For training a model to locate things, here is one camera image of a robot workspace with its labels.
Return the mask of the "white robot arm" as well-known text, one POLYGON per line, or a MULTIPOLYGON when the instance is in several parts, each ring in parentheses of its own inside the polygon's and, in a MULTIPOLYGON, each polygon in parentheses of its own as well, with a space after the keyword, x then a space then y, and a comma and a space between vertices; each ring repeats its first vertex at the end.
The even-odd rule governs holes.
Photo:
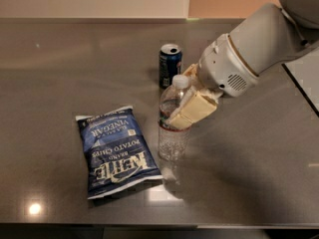
POLYGON ((296 60, 318 47, 319 0, 279 0, 218 37, 184 74, 191 80, 167 123, 185 129, 208 117, 222 96, 236 98, 274 65, 296 60))

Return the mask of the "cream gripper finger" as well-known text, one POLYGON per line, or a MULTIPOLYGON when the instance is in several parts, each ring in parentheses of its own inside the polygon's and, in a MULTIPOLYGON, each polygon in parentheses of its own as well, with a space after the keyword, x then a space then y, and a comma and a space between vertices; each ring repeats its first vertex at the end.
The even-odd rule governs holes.
POLYGON ((217 93, 207 88, 197 90, 191 87, 165 123, 178 130, 189 128, 214 113, 218 105, 217 100, 217 93))
POLYGON ((198 76, 198 64, 191 64, 184 72, 183 74, 187 76, 190 80, 190 83, 196 87, 201 87, 201 82, 198 76))

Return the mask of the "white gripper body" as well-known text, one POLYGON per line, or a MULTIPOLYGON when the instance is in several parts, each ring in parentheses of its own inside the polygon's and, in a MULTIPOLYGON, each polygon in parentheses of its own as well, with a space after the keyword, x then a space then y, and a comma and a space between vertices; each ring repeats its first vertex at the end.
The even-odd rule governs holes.
POLYGON ((229 97, 239 97, 259 80, 240 56, 229 34, 223 34, 202 53, 199 62, 201 82, 214 91, 229 97))

